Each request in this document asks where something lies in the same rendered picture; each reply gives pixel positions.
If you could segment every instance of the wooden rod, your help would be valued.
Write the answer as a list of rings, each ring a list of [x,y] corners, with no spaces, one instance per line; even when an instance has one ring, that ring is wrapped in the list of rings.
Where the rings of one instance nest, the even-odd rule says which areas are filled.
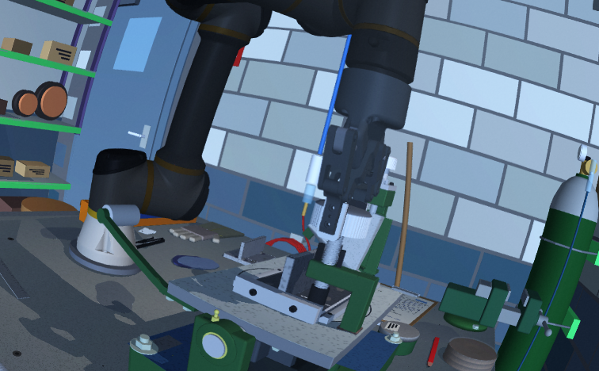
[[[405,261],[405,242],[407,241],[407,225],[410,219],[410,189],[412,186],[412,151],[414,144],[407,142],[407,169],[405,172],[405,205],[403,207],[403,224],[400,226],[400,251],[398,252],[398,265],[395,269],[395,287],[400,287],[400,278],[403,276],[403,262]]]

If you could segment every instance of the door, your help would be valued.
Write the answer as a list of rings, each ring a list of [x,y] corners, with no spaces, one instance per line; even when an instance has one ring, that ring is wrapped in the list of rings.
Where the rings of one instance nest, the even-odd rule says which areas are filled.
[[[198,26],[174,13],[164,0],[117,10],[82,132],[71,147],[67,174],[71,189],[64,192],[65,202],[79,207],[80,200],[89,198],[98,152],[127,148],[144,151],[152,159],[162,146],[179,82],[185,81],[198,47]]]

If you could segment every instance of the red marker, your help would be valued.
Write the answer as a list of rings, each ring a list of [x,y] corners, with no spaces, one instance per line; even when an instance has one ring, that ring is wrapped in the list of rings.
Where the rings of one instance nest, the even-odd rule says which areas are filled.
[[[430,357],[428,358],[428,367],[432,367],[434,363],[434,356],[437,354],[437,346],[439,345],[439,338],[435,338],[433,341],[433,348],[430,351]]]

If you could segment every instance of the blue cable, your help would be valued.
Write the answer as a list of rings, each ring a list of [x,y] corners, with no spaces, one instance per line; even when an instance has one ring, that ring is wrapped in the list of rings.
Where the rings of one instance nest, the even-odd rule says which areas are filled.
[[[345,49],[343,49],[343,57],[341,58],[341,66],[338,68],[338,75],[336,76],[336,85],[334,86],[334,93],[331,96],[330,109],[327,111],[327,121],[325,122],[325,128],[322,130],[322,138],[320,139],[320,147],[318,148],[318,155],[322,155],[325,150],[325,142],[327,141],[327,132],[330,129],[331,114],[334,111],[334,104],[336,104],[336,93],[338,87],[341,85],[341,75],[343,75],[343,68],[345,68],[345,57],[348,55],[348,49],[350,47],[350,39],[352,35],[348,35],[348,40],[345,42]]]
[[[570,251],[567,252],[567,259],[565,260],[565,266],[563,266],[563,271],[560,272],[560,278],[558,279],[558,283],[556,284],[556,289],[554,290],[554,294],[551,295],[551,300],[549,300],[549,305],[547,306],[547,311],[544,313],[545,316],[547,315],[547,313],[549,313],[551,304],[554,302],[554,298],[556,297],[556,293],[558,292],[558,287],[560,286],[560,282],[563,280],[563,275],[565,274],[565,268],[567,268],[567,262],[570,261],[570,255],[572,255],[572,249],[574,248],[574,241],[577,240],[578,228],[581,225],[581,219],[583,218],[583,210],[586,209],[586,202],[588,201],[588,193],[589,193],[589,191],[586,191],[586,197],[583,199],[583,207],[581,208],[581,215],[579,215],[579,217],[578,217],[577,229],[574,231],[574,239],[572,240],[572,244],[570,245]],[[528,352],[531,351],[531,348],[533,347],[533,343],[536,341],[537,335],[540,333],[540,328],[542,328],[542,327],[538,326],[536,335],[533,336],[531,345],[528,346],[528,349],[526,350],[526,354],[524,354],[524,358],[522,358],[521,363],[519,364],[519,367],[517,367],[517,371],[519,371],[519,369],[521,369],[524,362],[526,361],[526,357],[528,357]]]

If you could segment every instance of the metal ruler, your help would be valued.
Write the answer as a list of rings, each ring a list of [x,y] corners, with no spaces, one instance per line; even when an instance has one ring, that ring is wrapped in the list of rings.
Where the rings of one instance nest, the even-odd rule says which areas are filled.
[[[11,289],[11,291],[16,296],[16,298],[29,299],[29,295],[27,294],[25,289],[23,289],[21,284],[18,283],[16,278],[13,276],[13,274],[11,273],[9,268],[6,267],[6,265],[4,264],[4,262],[2,261],[1,258],[0,258],[0,275],[2,276],[2,278],[4,278],[4,282],[6,283],[7,286],[9,286],[9,289]]]

